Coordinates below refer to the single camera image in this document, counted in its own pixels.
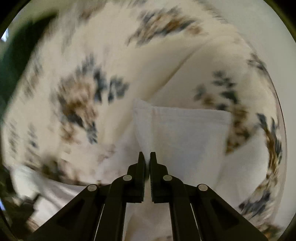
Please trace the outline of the floral cream bedspread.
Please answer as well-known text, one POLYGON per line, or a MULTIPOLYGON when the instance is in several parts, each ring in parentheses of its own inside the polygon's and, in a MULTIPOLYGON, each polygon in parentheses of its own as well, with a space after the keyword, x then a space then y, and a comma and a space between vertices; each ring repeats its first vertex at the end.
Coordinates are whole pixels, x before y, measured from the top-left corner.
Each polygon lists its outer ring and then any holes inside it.
POLYGON ((231 114, 210 186, 269 240, 281 186, 278 101, 236 27, 204 1, 81 1, 52 19, 4 111, 4 193, 16 234, 36 231, 85 186, 132 122, 136 100, 231 114))

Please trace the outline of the dark green pillow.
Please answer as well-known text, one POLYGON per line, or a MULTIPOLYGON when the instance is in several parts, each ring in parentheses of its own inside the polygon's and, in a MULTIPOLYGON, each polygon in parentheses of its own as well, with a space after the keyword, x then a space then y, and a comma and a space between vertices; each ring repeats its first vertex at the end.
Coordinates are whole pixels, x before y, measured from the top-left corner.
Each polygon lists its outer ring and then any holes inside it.
POLYGON ((51 13, 38 20, 30 20, 12 37, 1 57, 1 111, 6 108, 43 31, 56 16, 57 13, 51 13))

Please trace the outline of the white pants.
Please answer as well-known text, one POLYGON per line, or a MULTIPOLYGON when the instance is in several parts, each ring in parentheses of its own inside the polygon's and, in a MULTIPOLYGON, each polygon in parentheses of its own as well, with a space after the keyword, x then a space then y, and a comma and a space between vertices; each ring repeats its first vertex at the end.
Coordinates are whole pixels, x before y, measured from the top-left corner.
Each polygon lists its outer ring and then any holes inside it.
POLYGON ((143 153, 152 152, 170 175, 186 184, 216 185, 224 162, 231 114, 221 110, 153 106, 136 100, 132 122, 105 159, 98 178, 109 184, 127 172, 143 153))

